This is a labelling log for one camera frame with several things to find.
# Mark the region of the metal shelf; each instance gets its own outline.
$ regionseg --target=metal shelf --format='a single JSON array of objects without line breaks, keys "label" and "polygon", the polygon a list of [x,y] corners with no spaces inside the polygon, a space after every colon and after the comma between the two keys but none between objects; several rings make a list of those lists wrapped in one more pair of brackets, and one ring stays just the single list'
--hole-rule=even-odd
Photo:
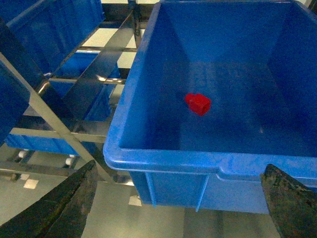
[{"label": "metal shelf", "polygon": [[[60,67],[78,50],[81,51],[98,51],[98,56],[86,68],[79,78],[57,78],[54,73],[47,79],[37,68],[36,64],[30,60],[24,48],[15,39],[4,22],[0,27],[6,34],[0,36],[0,40],[13,45],[14,51],[6,51],[5,44],[0,45],[0,62],[3,68],[11,75],[12,83],[19,83],[30,94],[29,105],[32,110],[27,110],[21,120],[12,129],[11,134],[40,136],[46,138],[64,139],[84,161],[95,160],[100,175],[100,180],[126,184],[130,182],[127,176],[120,176],[117,171],[110,169],[104,161],[103,154],[100,150],[100,144],[104,143],[108,128],[110,126],[112,115],[115,111],[116,104],[120,97],[120,89],[113,92],[110,103],[112,106],[112,115],[104,122],[83,120],[83,114],[92,103],[96,92],[103,84],[123,85],[129,73],[128,69],[120,69],[123,79],[108,78],[122,52],[136,52],[135,48],[127,48],[131,37],[135,38],[136,46],[142,38],[141,29],[146,27],[147,21],[151,15],[153,4],[137,4],[129,0],[127,4],[108,4],[103,3],[103,9],[106,20],[95,29],[99,28],[118,28],[116,33],[109,39],[104,47],[85,47],[85,39],[64,61]],[[14,58],[19,56],[23,65],[14,63]],[[31,86],[29,79],[25,75],[36,76],[40,78],[41,83]],[[74,86],[62,100],[50,82],[74,82]],[[81,142],[96,143],[95,153],[90,153]],[[36,173],[54,176],[67,177],[74,173],[76,163],[66,168],[56,168],[43,165],[32,165],[26,159],[18,157],[0,162],[0,171],[7,173]]]}]

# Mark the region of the small red object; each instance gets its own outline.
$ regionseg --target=small red object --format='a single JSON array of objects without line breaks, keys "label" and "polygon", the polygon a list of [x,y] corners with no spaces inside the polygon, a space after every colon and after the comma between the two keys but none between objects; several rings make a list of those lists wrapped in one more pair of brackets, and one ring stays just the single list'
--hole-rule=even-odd
[{"label": "small red object", "polygon": [[206,112],[208,112],[211,107],[211,100],[200,93],[187,94],[185,102],[188,104],[190,110],[200,116],[203,116]]}]

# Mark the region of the gray floor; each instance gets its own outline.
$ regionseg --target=gray floor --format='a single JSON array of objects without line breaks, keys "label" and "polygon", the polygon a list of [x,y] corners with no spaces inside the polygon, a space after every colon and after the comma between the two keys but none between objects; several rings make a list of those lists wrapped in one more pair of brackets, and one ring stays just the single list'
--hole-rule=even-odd
[{"label": "gray floor", "polygon": [[[12,150],[2,151],[2,160]],[[65,155],[36,152],[32,164],[62,166]],[[25,180],[12,182],[0,176],[0,224],[26,209],[63,181],[63,178],[30,175],[35,189],[24,188]],[[92,210],[82,238],[278,238],[269,215],[223,212],[180,207],[129,205],[136,189],[126,185],[98,183]]]}]

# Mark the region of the blue storage bin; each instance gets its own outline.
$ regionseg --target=blue storage bin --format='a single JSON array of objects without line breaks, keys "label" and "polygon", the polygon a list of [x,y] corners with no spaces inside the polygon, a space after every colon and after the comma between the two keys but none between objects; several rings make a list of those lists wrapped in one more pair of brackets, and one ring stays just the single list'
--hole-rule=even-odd
[{"label": "blue storage bin", "polygon": [[[57,72],[60,77],[78,77],[97,56],[95,53],[75,53]],[[110,77],[120,78],[119,69],[116,65]],[[52,86],[63,97],[70,88],[74,85],[73,82],[58,82],[51,81]],[[109,105],[109,97],[115,88],[114,84],[104,85],[103,89],[96,97],[85,120],[105,121],[111,114],[111,107]],[[77,152],[63,139],[44,138],[26,135],[13,135],[10,134],[5,139],[8,146],[21,149],[29,149],[36,151],[46,151],[52,153],[78,155]],[[82,142],[82,144],[90,151],[93,152],[93,143]]]},{"label": "blue storage bin", "polygon": [[0,8],[44,74],[54,72],[104,19],[100,0],[7,0]]},{"label": "blue storage bin", "polygon": [[[144,203],[267,213],[272,163],[317,188],[317,18],[294,1],[161,2],[104,146]],[[202,117],[187,93],[212,100]]]},{"label": "blue storage bin", "polygon": [[17,84],[10,84],[7,78],[10,76],[0,66],[0,146],[29,105],[26,90]]}]

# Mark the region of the steel frame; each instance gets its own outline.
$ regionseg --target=steel frame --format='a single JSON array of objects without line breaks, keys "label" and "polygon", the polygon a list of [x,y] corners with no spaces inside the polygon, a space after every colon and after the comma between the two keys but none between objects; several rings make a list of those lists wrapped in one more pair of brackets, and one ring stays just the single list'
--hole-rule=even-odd
[{"label": "steel frame", "polygon": [[[36,114],[40,116],[23,116],[16,127],[12,129],[11,134],[40,136],[46,138],[62,138],[70,146],[72,146],[85,161],[88,162],[93,159],[97,162],[97,168],[101,181],[131,184],[130,178],[126,176],[119,176],[116,171],[110,169],[105,164],[103,154],[97,147],[95,153],[91,154],[81,144],[82,141],[104,143],[112,117],[109,117],[105,122],[97,122],[84,121],[80,118],[81,115],[74,116],[74,111],[69,110],[69,108],[72,108],[72,106],[67,104],[66,101],[61,101],[61,99],[56,96],[56,92],[50,84],[51,81],[72,81],[75,83],[75,85],[80,85],[80,82],[85,84],[85,81],[92,81],[93,79],[95,85],[98,87],[100,87],[102,84],[125,84],[125,79],[108,78],[108,75],[111,73],[112,68],[121,56],[122,52],[137,51],[142,38],[141,29],[145,29],[147,25],[147,21],[153,9],[153,4],[137,4],[135,0],[130,0],[127,4],[103,3],[103,9],[106,13],[106,21],[101,23],[98,28],[119,28],[115,35],[104,47],[82,46],[84,42],[92,35],[91,34],[76,49],[74,49],[73,52],[67,56],[60,65],[62,66],[62,64],[64,64],[66,60],[69,59],[70,56],[77,50],[99,51],[100,59],[94,60],[80,78],[63,79],[56,78],[54,77],[54,74],[52,74],[51,78],[47,80],[47,78],[39,71],[33,61],[31,65],[34,65],[34,68],[30,67],[30,64],[27,64],[27,62],[30,61],[30,57],[25,52],[24,48],[19,45],[12,34],[12,39],[9,38],[6,40],[11,41],[10,43],[14,44],[19,50],[17,52],[11,52],[7,54],[5,47],[0,45],[0,66],[2,66],[15,81],[13,83],[18,83],[19,85],[23,86],[23,92],[27,92],[27,94],[29,94],[29,99],[27,98],[29,105],[32,107],[32,109],[34,109]],[[126,48],[126,45],[128,44],[132,35],[134,35],[136,41],[136,49]],[[38,77],[40,77],[41,83],[33,85],[28,78],[24,77],[25,74],[23,72],[21,73],[19,66],[11,63],[10,56],[12,54],[22,54],[22,59],[24,60],[22,67],[26,68],[31,73],[34,73],[35,71]],[[111,64],[109,64],[109,67],[106,70],[102,70],[101,72],[100,70],[98,71],[98,67],[100,67],[102,62],[107,59],[111,59]],[[120,69],[121,76],[125,78],[127,77],[128,72],[128,69]],[[96,75],[102,75],[104,80],[100,80],[98,78],[96,80]],[[50,94],[54,98],[53,103],[46,102],[44,100],[43,95],[45,94]],[[56,107],[54,104],[62,105],[62,107]],[[67,118],[60,116],[65,115],[65,110],[68,114]],[[39,119],[44,120],[48,125],[47,128],[50,129],[43,130],[42,128],[38,128],[36,121]],[[0,172],[10,172],[13,174],[35,173],[68,177],[75,171],[76,170],[73,168],[55,168],[42,165],[30,165],[27,162],[0,162]]]}]

